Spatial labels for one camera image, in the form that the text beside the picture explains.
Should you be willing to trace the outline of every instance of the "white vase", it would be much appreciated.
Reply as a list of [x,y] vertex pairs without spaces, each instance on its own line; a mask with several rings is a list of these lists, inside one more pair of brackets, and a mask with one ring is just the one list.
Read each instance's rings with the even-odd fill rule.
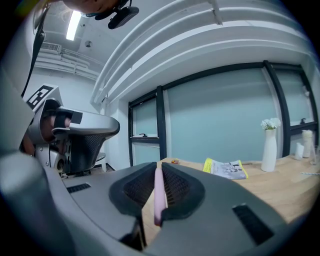
[[273,172],[277,161],[276,129],[265,130],[265,143],[262,157],[261,170]]

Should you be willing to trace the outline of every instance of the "fluorescent light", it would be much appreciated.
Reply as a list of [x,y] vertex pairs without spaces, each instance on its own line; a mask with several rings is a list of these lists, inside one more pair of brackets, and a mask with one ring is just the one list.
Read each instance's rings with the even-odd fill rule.
[[81,18],[81,13],[79,11],[74,10],[69,22],[68,31],[66,33],[66,39],[72,40],[72,41],[75,39],[80,18]]

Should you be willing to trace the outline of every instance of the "pipe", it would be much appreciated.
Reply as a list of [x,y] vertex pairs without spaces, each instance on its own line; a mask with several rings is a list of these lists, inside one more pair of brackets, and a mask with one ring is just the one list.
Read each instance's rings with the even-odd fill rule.
[[94,59],[94,58],[91,58],[91,57],[89,57],[89,56],[86,56],[86,55],[84,55],[84,54],[82,54],[82,53],[79,53],[79,52],[76,52],[76,51],[73,51],[73,50],[69,50],[69,49],[65,49],[65,48],[62,48],[62,51],[63,51],[63,53],[65,53],[65,54],[70,53],[70,54],[73,54],[73,55],[76,55],[76,56],[85,58],[85,59],[87,59],[87,60],[89,60],[89,61],[91,61],[91,62],[94,62],[94,63],[96,63],[96,64],[99,64],[99,65],[101,65],[101,66],[105,66],[105,64],[103,64],[102,62],[100,62],[100,61],[98,61],[98,60],[96,60],[96,59]]
[[88,65],[80,63],[80,62],[77,62],[77,61],[74,61],[74,60],[66,59],[65,57],[62,57],[61,54],[55,55],[55,54],[51,54],[51,53],[39,52],[38,58],[39,57],[48,58],[48,59],[51,59],[51,60],[63,61],[63,62],[66,62],[66,63],[76,64],[77,66],[88,68]]
[[37,66],[43,66],[43,67],[47,67],[47,68],[55,68],[56,70],[59,70],[59,71],[69,71],[70,73],[76,73],[76,74],[81,74],[82,76],[85,76],[85,77],[90,77],[90,78],[93,78],[93,79],[97,79],[98,75],[96,75],[96,72],[94,71],[91,71],[91,70],[86,70],[85,68],[83,67],[76,67],[76,70],[75,70],[75,67],[74,65],[70,64],[68,66],[68,63],[65,63],[65,65],[60,65],[62,61],[58,61],[56,60],[56,62],[48,62],[47,59],[44,59],[44,61],[42,60],[36,60],[35,64]]
[[[56,70],[56,71],[62,71],[62,72],[74,74],[74,71],[73,71],[73,70],[70,71],[70,70],[67,70],[67,69],[61,69],[61,68],[59,68],[59,67],[54,67],[54,66],[50,66],[50,65],[42,65],[42,64],[36,63],[34,66],[37,67],[37,68],[49,69],[49,70]],[[85,78],[94,80],[94,81],[97,80],[96,77],[88,76],[88,75],[86,75],[84,72],[81,72],[81,71],[80,71],[80,72],[77,71],[75,74],[78,75],[78,76],[82,76],[82,77],[85,77]]]
[[66,58],[68,60],[72,60],[72,61],[80,62],[82,64],[86,64],[88,67],[90,66],[90,63],[88,61],[79,59],[77,57],[70,56],[70,55],[65,54],[65,53],[62,53],[62,57]]
[[[41,68],[41,69],[56,70],[56,71],[63,71],[63,72],[70,73],[70,74],[73,74],[73,73],[74,73],[73,71],[61,70],[61,69],[58,69],[58,68],[54,68],[54,67],[47,67],[47,66],[42,66],[42,65],[38,65],[38,64],[35,64],[34,66],[35,66],[36,68]],[[84,78],[88,78],[88,79],[90,79],[90,80],[94,80],[94,81],[96,81],[96,80],[97,80],[97,79],[96,79],[96,78],[94,78],[94,77],[86,76],[86,75],[83,75],[83,74],[80,74],[80,73],[77,73],[77,75],[82,76],[82,77],[84,77]]]
[[76,70],[81,70],[81,71],[84,71],[84,72],[86,72],[86,73],[95,75],[95,76],[97,76],[97,77],[99,76],[99,73],[98,73],[98,72],[95,72],[95,71],[93,71],[93,70],[90,70],[90,69],[88,69],[87,67],[79,66],[78,64],[72,64],[72,63],[67,63],[67,62],[63,62],[63,61],[60,61],[60,60],[56,60],[56,59],[42,58],[42,57],[38,57],[36,60],[37,60],[38,62],[58,64],[58,65],[70,67],[70,68],[73,68],[73,69],[75,68]]
[[49,58],[53,60],[61,60],[62,56],[60,54],[51,54],[45,52],[39,52],[38,57]]

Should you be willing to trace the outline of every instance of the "window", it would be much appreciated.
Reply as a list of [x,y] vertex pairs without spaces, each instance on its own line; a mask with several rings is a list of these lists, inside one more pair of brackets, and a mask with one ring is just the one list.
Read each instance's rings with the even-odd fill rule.
[[202,77],[168,89],[167,94],[169,157],[198,163],[206,158],[262,160],[265,134],[261,121],[277,117],[262,69]]
[[299,65],[242,63],[183,77],[129,103],[130,164],[165,157],[203,163],[261,160],[260,124],[278,117],[278,157],[293,154],[302,130],[319,141],[317,108]]
[[129,102],[130,165],[157,162],[167,157],[163,89]]
[[148,162],[157,162],[160,160],[160,146],[153,143],[132,143],[133,165],[139,165]]
[[141,102],[132,108],[133,137],[145,134],[147,137],[158,137],[156,99]]
[[290,70],[276,70],[275,73],[284,92],[290,125],[300,125],[302,119],[305,123],[313,122],[309,94],[299,73]]

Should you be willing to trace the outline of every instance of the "booklet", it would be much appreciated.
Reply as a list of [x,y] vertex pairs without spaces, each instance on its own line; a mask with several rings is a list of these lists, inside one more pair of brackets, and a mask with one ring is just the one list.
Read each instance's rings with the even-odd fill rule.
[[207,158],[204,163],[203,171],[231,180],[242,180],[248,179],[249,177],[240,160],[233,162],[218,162],[211,158]]

